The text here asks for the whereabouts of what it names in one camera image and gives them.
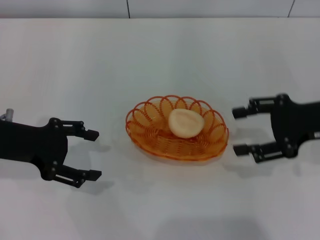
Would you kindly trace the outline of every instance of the orange wire basket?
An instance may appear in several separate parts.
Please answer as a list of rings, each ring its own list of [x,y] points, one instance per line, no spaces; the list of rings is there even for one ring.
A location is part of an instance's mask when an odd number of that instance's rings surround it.
[[[204,118],[204,128],[195,137],[180,138],[169,129],[173,109],[195,111]],[[189,96],[154,96],[137,104],[125,118],[131,140],[149,154],[178,161],[206,161],[226,149],[229,130],[223,117],[208,103]]]

